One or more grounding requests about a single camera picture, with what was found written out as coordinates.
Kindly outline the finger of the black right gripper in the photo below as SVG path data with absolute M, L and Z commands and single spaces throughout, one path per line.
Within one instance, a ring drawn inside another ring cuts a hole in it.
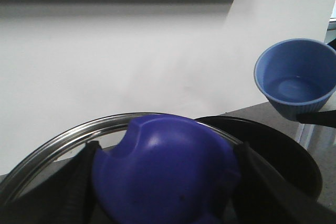
M 336 111 L 304 113 L 296 116 L 298 122 L 302 124 L 314 124 L 327 127 L 335 127 Z

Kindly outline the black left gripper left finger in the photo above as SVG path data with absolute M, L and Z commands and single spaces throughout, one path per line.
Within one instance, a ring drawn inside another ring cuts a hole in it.
M 89 223 L 96 200 L 91 167 L 97 141 L 85 147 L 59 171 L 1 208 L 1 223 Z

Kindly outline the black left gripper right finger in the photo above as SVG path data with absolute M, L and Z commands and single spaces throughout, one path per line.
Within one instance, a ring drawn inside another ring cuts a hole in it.
M 307 151 L 298 152 L 298 158 L 269 163 L 247 142 L 222 150 L 221 220 L 232 208 L 230 223 L 335 223 L 335 212 L 317 202 L 320 169 Z

